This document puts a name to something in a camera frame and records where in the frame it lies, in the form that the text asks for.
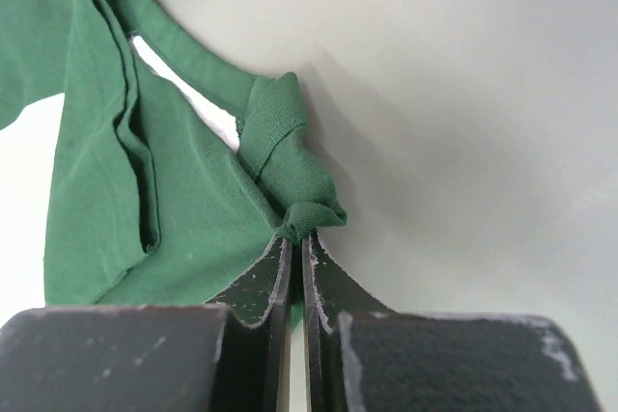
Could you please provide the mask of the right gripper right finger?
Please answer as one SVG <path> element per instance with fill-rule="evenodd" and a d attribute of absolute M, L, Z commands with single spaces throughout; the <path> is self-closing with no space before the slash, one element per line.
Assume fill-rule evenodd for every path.
<path fill-rule="evenodd" d="M 552 320 L 402 314 L 359 285 L 322 237 L 302 244 L 312 411 L 598 411 L 571 340 Z"/>

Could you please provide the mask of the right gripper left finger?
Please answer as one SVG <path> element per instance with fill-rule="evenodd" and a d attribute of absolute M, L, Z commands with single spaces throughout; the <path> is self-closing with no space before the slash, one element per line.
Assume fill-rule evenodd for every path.
<path fill-rule="evenodd" d="M 293 247 L 198 306 L 56 306 L 1 330 L 5 411 L 285 411 Z"/>

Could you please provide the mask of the white and green t-shirt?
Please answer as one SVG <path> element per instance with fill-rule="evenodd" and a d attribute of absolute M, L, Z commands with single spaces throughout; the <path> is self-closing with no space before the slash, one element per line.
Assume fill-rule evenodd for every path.
<path fill-rule="evenodd" d="M 342 226 L 293 73 L 263 77 L 157 0 L 1 0 L 1 315 L 200 304 L 274 236 Z"/>

